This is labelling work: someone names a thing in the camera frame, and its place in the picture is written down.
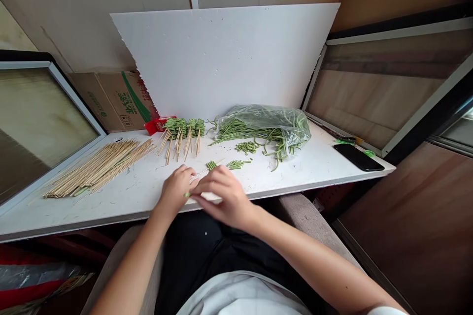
black phone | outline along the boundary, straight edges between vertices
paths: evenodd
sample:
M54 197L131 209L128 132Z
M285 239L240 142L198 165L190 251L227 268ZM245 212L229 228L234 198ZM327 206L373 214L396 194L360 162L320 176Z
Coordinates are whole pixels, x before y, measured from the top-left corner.
M382 171L384 166L374 161L351 144L336 144L334 149L363 171Z

white shirt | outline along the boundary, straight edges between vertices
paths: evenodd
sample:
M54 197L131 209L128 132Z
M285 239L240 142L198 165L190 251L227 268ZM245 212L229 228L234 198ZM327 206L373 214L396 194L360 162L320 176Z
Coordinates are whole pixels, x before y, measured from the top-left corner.
M258 273L222 273L205 282L177 315L311 315L302 301L277 282ZM390 307L368 315L405 315Z

hand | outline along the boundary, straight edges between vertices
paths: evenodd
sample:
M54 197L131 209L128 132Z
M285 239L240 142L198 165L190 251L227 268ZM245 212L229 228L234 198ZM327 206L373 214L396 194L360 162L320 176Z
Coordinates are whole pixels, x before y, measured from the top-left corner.
M222 198L219 204L207 201L203 192L212 192ZM192 191L192 199L218 221L248 231L257 219L258 207L250 202L240 182L225 166L217 166L201 179Z
M167 213L176 216L186 204L187 197L184 194L192 191L199 182L198 179L192 183L189 182L191 177L195 175L196 172L193 168L181 165L164 181L161 198L155 208L165 209Z

red container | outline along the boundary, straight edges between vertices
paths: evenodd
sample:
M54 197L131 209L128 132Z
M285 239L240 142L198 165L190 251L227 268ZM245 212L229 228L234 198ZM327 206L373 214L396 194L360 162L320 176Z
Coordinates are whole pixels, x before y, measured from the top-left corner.
M177 118L177 117L169 116L169 117L156 118L146 123L144 127L148 131L149 135L153 135L156 132L164 132L165 131L164 125L166 124L169 118Z

bundle of bamboo skewers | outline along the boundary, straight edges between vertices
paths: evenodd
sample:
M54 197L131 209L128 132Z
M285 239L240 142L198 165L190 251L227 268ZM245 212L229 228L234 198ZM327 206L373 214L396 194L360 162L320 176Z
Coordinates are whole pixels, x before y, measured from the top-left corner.
M109 143L85 164L57 179L44 197L76 197L87 189L96 191L154 148L151 139L141 145L135 140Z
M158 143L163 139L161 145L158 148L156 154L159 156L163 151L166 143L169 141L168 149L166 152L166 166L169 165L169 158L171 155L172 149L172 142L174 141L175 151L173 154L173 159L177 156L177 161L179 162L179 150L182 147L182 139L186 139L184 144L184 162L187 160L187 155L189 154L189 150L192 152L192 138L194 136L197 137L195 146L196 146L196 157L200 153L201 150L201 136L203 136L205 132L205 125L202 119L190 119L188 123L184 119L179 118L169 118L165 124L166 130L161 135L158 140Z

